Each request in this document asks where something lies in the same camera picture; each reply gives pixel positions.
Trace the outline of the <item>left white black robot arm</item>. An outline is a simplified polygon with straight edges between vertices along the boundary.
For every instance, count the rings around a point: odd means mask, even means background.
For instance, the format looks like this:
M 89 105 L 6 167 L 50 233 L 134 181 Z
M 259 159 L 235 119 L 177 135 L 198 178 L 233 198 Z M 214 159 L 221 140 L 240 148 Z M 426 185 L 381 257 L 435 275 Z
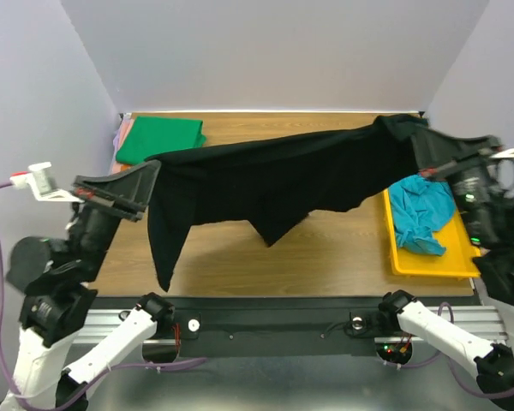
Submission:
M 58 187 L 50 170 L 48 162 L 33 164 L 9 178 L 11 187 L 30 189 L 37 201 L 70 204 L 73 215 L 66 238 L 25 237 L 10 253 L 5 279 L 24 300 L 15 370 L 0 410 L 83 410 L 99 377 L 147 338 L 173 329 L 174 307 L 149 293 L 87 357 L 64 363 L 98 294 L 87 285 L 97 278 L 120 222 L 143 218 L 160 163 L 77 176 L 69 191 Z

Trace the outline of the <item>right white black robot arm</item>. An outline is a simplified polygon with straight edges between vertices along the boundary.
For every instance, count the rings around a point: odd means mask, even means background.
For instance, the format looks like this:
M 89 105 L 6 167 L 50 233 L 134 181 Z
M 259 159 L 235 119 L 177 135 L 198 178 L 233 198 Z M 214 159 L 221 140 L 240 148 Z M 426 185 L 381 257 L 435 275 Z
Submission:
M 505 340 L 479 337 L 402 290 L 380 303 L 378 327 L 420 338 L 476 381 L 477 389 L 467 390 L 470 395 L 514 410 L 514 182 L 504 187 L 498 180 L 500 163 L 514 164 L 514 148 L 503 148 L 493 136 L 457 139 L 428 128 L 411 141 L 421 175 L 449 184 L 470 243 L 485 251 L 473 263 Z

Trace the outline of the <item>black polo shirt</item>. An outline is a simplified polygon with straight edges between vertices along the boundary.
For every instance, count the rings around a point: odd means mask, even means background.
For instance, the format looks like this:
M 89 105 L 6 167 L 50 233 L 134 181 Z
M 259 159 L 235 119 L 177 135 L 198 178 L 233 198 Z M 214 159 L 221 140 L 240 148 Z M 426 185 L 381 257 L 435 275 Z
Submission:
M 426 126 L 378 116 L 361 128 L 159 154 L 147 232 L 160 288 L 170 288 L 193 226 L 246 221 L 271 246 L 312 211 L 349 211 L 414 175 L 410 136 Z

